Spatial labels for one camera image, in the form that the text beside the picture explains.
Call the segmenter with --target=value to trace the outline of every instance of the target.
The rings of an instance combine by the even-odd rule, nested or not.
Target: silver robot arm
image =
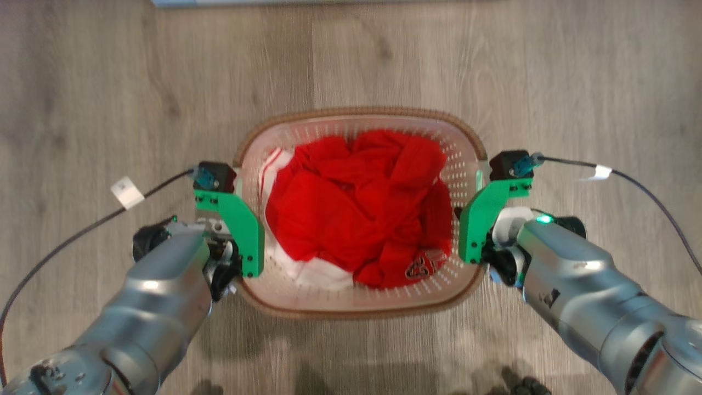
[[[202,230],[173,234],[136,263],[73,345],[18,375],[0,394],[156,394],[210,312],[209,259]]]
[[[702,321],[647,295],[610,253],[564,227],[501,217],[508,224],[494,229],[518,234],[498,250],[500,275],[617,394],[702,394]]]

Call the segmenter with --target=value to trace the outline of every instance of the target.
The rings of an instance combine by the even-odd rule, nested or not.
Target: laundry basket
[[[438,142],[447,156],[441,178],[449,188],[453,207],[464,207],[481,183],[485,149],[475,132],[459,119],[441,112],[409,108],[344,108],[318,110],[271,119],[257,127],[239,150],[241,197],[258,218],[264,207],[258,194],[258,172],[275,148],[293,150],[325,136],[353,140],[373,129],[390,129]],[[363,285],[330,291],[299,285],[271,256],[258,278],[237,284],[257,309],[288,318],[372,318],[402,316],[449,308],[470,296],[484,271],[458,257],[458,219],[453,220],[453,254],[432,277],[414,285],[375,290]],[[266,243],[271,235],[266,235]]]

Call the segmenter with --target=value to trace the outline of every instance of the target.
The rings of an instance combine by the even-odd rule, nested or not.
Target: white label
[[[117,181],[110,189],[125,209],[130,209],[144,201],[144,195],[139,192],[129,177]]]
[[[605,179],[609,178],[609,175],[611,173],[612,173],[611,167],[602,166],[601,164],[599,164],[595,167],[595,175],[590,177],[589,179],[585,179],[584,181],[605,180]]]

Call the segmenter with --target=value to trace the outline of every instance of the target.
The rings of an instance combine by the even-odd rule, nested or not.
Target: laminate floor
[[[702,254],[702,2],[493,0],[155,9],[146,0],[0,1],[0,299],[59,242],[273,115],[346,105],[450,112],[489,153],[526,148],[638,178]],[[539,170],[527,203],[579,215],[618,267],[702,317],[702,278],[624,181]],[[131,266],[133,232],[194,207],[177,183],[56,257],[5,333],[10,376],[69,344]],[[613,394],[519,296],[485,281],[443,313],[371,322],[217,305],[163,394]]]

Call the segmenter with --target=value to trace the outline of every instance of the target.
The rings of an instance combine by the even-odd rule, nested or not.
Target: white cloth
[[[261,206],[263,207],[264,226],[269,235],[272,235],[272,242],[268,243],[267,254],[283,268],[283,271],[301,285],[314,285],[326,290],[342,290],[353,286],[353,274],[342,268],[320,258],[311,260],[296,261],[292,259],[275,240],[273,232],[268,226],[265,218],[265,208],[268,205],[268,198],[273,189],[273,184],[278,175],[278,171],[290,163],[293,154],[288,151],[276,148],[264,161],[258,175],[258,186]]]

